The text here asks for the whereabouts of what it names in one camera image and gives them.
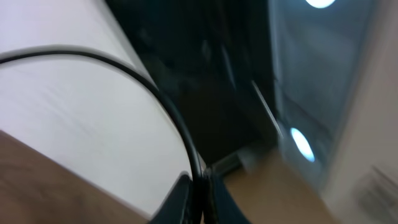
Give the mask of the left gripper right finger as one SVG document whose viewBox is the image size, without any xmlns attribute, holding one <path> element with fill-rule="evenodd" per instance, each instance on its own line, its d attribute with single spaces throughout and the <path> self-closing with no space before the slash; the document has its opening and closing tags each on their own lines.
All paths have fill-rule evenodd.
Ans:
<svg viewBox="0 0 398 224">
<path fill-rule="evenodd" d="M 221 178 L 211 169 L 203 173 L 205 186 L 204 221 L 206 224 L 250 224 Z"/>
</svg>

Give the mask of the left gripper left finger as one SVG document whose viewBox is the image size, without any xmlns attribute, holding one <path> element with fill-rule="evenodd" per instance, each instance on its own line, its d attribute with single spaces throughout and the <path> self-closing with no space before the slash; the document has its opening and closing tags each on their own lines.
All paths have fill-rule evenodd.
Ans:
<svg viewBox="0 0 398 224">
<path fill-rule="evenodd" d="M 182 174 L 149 224 L 188 224 L 192 220 L 192 180 Z"/>
</svg>

